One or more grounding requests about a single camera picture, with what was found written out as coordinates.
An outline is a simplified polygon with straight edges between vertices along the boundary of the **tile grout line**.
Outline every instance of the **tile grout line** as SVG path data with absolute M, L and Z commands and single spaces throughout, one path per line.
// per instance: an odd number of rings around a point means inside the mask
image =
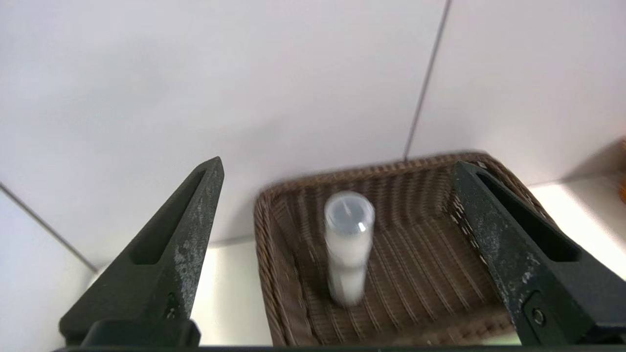
M 443 29 L 446 26 L 446 21 L 448 20 L 448 12 L 450 10 L 450 5 L 452 0 L 446 0 L 446 3 L 443 7 L 443 13 L 441 14 L 441 21 L 439 22 L 439 27 L 437 28 L 437 34 L 434 39 L 433 49 L 431 50 L 430 58 L 428 59 L 428 65 L 426 67 L 426 73 L 424 74 L 424 81 L 422 82 L 422 87 L 419 92 L 418 104 L 415 107 L 415 114 L 413 115 L 413 122 L 411 123 L 411 128 L 409 129 L 409 138 L 406 141 L 404 146 L 403 159 L 406 161 L 409 157 L 409 151 L 411 149 L 411 144 L 413 142 L 413 137 L 415 136 L 415 130 L 417 129 L 419 116 L 422 113 L 422 106 L 424 105 L 424 97 L 426 96 L 426 91 L 428 90 L 428 86 L 430 83 L 430 77 L 433 73 L 434 62 L 437 58 L 437 52 L 439 51 L 439 43 L 441 42 L 441 37 L 443 36 Z
M 0 190 L 2 190 L 15 204 L 17 204 L 25 213 L 27 213 L 35 222 L 43 227 L 48 234 L 56 239 L 65 249 L 67 249 L 72 255 L 74 255 L 79 261 L 81 261 L 89 270 L 94 273 L 98 272 L 97 268 L 85 258 L 76 248 L 74 248 L 66 239 L 64 239 L 58 232 L 56 232 L 47 222 L 45 222 L 33 209 L 28 207 L 17 195 L 9 190 L 3 183 L 0 182 Z

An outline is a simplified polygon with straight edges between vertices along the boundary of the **plastic container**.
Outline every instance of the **plastic container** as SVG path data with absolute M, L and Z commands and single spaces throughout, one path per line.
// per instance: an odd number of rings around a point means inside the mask
M 331 297 L 342 306 L 354 306 L 363 297 L 374 206 L 359 193 L 339 192 L 326 202 L 324 218 Z

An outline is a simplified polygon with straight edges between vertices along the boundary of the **screw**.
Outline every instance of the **screw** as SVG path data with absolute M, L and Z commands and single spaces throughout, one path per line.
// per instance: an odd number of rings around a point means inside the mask
M 533 319 L 539 326 L 544 326 L 546 324 L 546 316 L 539 308 L 533 309 Z

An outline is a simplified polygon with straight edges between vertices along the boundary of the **container cap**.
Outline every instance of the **container cap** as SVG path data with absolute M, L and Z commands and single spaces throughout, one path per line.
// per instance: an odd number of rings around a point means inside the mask
M 374 206 L 363 195 L 351 191 L 332 195 L 324 215 L 330 227 L 347 236 L 358 235 L 374 224 Z

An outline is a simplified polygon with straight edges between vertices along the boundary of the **white wall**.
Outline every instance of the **white wall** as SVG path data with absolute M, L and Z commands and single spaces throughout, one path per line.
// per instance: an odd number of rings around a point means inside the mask
M 0 190 L 0 351 L 64 346 L 59 319 L 91 271 Z
M 0 180 L 96 265 L 222 157 L 212 241 L 261 187 L 402 157 L 443 0 L 0 8 Z
M 454 1 L 410 157 L 465 148 L 528 184 L 623 165 L 626 2 Z

